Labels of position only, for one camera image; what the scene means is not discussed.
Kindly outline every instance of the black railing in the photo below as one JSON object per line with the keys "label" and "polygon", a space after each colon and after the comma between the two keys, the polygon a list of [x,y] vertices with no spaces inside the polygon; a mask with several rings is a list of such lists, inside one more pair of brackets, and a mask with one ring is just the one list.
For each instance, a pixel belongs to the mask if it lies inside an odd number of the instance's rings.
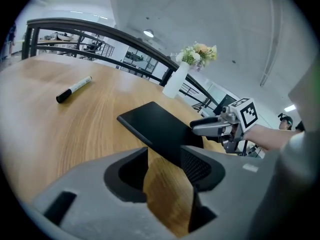
{"label": "black railing", "polygon": [[[72,43],[68,42],[68,44],[75,44],[74,48],[63,48],[63,47],[56,47],[51,46],[52,44],[59,43],[57,42],[50,42],[50,43],[38,43],[38,37],[39,37],[39,31],[40,29],[43,30],[53,30],[57,32],[63,32],[63,33],[70,33],[74,35],[78,35],[79,39],[78,42]],[[133,66],[130,66],[126,63],[114,60],[109,58],[111,54],[113,53],[112,48],[107,48],[105,56],[102,56],[104,54],[105,46],[108,45],[103,40],[100,40],[98,38],[95,38],[91,35],[85,34],[84,32],[94,33],[98,34],[104,37],[111,38],[113,40],[119,41],[123,44],[126,44],[134,49],[137,49],[141,51],[142,53],[150,56],[151,58],[155,59],[156,61],[162,63],[166,67],[168,67],[167,71],[164,73],[162,79],[155,77],[151,73],[141,70],[138,68],[135,68]],[[80,45],[82,37],[89,38],[92,40],[104,44],[101,54],[96,54],[95,52],[92,52],[92,50],[85,51],[80,50]],[[118,29],[115,29],[113,27],[109,27],[103,24],[99,24],[92,21],[82,20],[82,19],[74,19],[74,18],[39,18],[39,19],[32,19],[27,22],[27,29],[25,33],[25,39],[24,44],[22,47],[22,59],[26,59],[29,57],[33,57],[36,55],[37,50],[50,50],[50,51],[58,51],[60,55],[63,54],[74,54],[74,55],[81,55],[83,57],[88,58],[94,58],[99,59],[102,61],[106,61],[115,65],[119,65],[121,67],[127,68],[130,71],[136,72],[141,74],[142,76],[149,77],[151,79],[154,79],[159,82],[161,86],[165,86],[171,77],[172,73],[175,72],[179,66],[172,61],[169,57],[163,55],[161,52],[157,51],[150,45],[140,41],[139,39],[135,38],[132,35],[129,35],[125,32],[122,32]],[[192,84],[196,89],[198,89],[204,96],[206,96],[210,102],[213,102],[214,104],[218,105],[218,103],[215,101],[215,99],[191,76],[187,75],[186,80]],[[189,91],[185,92],[184,90],[180,90],[181,93],[193,98],[194,100],[204,104],[208,105],[208,103],[203,103],[202,101],[194,98],[192,95],[190,95]]]}

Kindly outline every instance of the desk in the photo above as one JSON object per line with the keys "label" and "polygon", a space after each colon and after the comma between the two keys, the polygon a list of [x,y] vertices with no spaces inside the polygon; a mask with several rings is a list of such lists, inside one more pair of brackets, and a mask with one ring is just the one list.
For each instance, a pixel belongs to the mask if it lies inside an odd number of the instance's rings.
{"label": "desk", "polygon": [[[56,95],[79,80],[92,82],[58,104]],[[42,54],[0,73],[1,163],[25,202],[70,168],[145,147],[117,116],[154,101],[186,125],[201,118],[180,97],[133,74],[83,59]],[[206,149],[223,152],[203,138]],[[184,172],[149,148],[143,191],[150,210],[178,237],[188,233],[193,189]]]}

